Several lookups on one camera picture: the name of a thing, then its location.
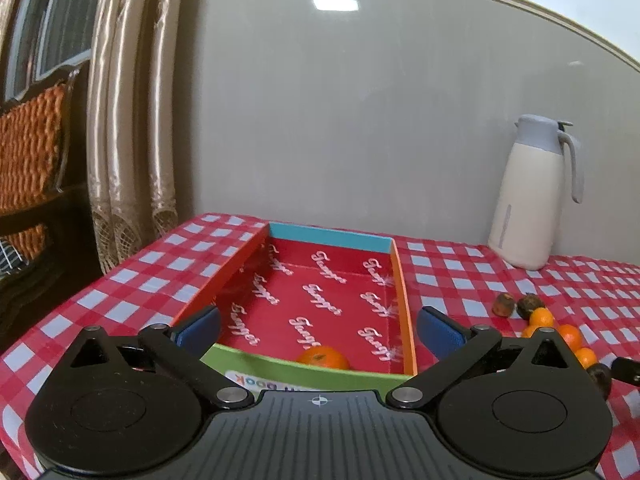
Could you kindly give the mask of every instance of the dark round fruit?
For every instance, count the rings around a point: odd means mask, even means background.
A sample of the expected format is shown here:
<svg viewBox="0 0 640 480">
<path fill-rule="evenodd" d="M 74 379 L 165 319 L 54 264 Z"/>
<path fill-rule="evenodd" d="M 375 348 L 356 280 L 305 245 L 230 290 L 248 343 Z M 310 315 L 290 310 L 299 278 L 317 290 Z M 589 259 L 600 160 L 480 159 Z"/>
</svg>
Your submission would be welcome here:
<svg viewBox="0 0 640 480">
<path fill-rule="evenodd" d="M 525 319 L 529 320 L 531 317 L 531 313 L 537 308 L 542 308 L 545 306 L 545 303 L 540 300 L 539 297 L 535 294 L 525 294 L 522 298 L 518 300 L 516 303 L 516 310 L 518 311 L 518 315 Z"/>
<path fill-rule="evenodd" d="M 502 292 L 495 298 L 492 311 L 496 316 L 509 317 L 513 314 L 513 309 L 516 307 L 516 300 L 513 299 L 511 294 Z"/>
<path fill-rule="evenodd" d="M 596 363 L 587 368 L 589 377 L 596 384 L 604 400 L 609 399 L 611 393 L 611 370 L 607 365 Z"/>
</svg>

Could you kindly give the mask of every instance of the table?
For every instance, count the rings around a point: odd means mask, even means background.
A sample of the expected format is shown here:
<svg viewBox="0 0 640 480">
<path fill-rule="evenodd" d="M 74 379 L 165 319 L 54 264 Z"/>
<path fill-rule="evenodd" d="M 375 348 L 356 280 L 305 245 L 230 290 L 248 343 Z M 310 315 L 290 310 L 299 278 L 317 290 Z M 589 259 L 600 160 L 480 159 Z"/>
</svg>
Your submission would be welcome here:
<svg viewBox="0 0 640 480">
<path fill-rule="evenodd" d="M 264 226 L 249 216 L 208 213 L 180 225 L 51 312 L 0 358 L 0 440 L 24 473 L 42 467 L 23 420 L 52 368 L 87 325 L 111 335 L 133 335 L 169 322 L 216 269 Z M 401 255 L 409 306 L 431 305 L 470 326 L 490 324 L 505 336 L 526 322 L 495 317 L 500 292 L 537 293 L 560 324 L 578 326 L 599 360 L 640 356 L 640 268 L 583 256 L 552 256 L 539 271 L 515 269 L 488 247 L 394 237 Z M 435 362 L 420 343 L 418 369 Z M 598 472 L 607 480 L 640 480 L 640 392 L 614 382 L 608 401 L 614 430 Z"/>
</svg>

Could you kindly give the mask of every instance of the white thermos jug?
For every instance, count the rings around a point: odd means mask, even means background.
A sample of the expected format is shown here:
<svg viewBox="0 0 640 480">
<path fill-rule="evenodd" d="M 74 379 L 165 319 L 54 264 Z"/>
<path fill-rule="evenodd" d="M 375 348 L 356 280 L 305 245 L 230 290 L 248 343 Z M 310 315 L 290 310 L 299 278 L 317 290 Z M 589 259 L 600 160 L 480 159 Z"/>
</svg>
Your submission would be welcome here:
<svg viewBox="0 0 640 480">
<path fill-rule="evenodd" d="M 551 254 L 564 189 L 562 144 L 571 155 L 571 196 L 582 202 L 584 177 L 580 143 L 565 132 L 565 121 L 523 115 L 502 178 L 489 247 L 511 265 L 537 270 Z"/>
</svg>

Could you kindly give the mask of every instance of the beige satin curtain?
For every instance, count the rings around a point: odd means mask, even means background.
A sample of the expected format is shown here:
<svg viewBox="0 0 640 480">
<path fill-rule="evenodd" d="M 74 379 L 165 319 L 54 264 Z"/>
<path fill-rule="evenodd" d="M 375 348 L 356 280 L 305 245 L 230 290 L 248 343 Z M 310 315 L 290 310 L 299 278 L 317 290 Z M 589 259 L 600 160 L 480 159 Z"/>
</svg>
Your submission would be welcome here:
<svg viewBox="0 0 640 480">
<path fill-rule="evenodd" d="M 180 0 L 99 0 L 87 117 L 102 270 L 177 224 L 172 84 Z"/>
</svg>

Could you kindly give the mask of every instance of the window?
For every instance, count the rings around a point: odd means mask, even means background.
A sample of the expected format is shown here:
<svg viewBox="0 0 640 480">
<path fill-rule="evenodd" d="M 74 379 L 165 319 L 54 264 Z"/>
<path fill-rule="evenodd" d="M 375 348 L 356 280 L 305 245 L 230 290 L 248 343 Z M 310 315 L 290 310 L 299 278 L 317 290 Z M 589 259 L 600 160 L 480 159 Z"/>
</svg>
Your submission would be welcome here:
<svg viewBox="0 0 640 480">
<path fill-rule="evenodd" d="M 4 98 L 18 97 L 62 64 L 88 59 L 98 0 L 20 0 Z"/>
</svg>

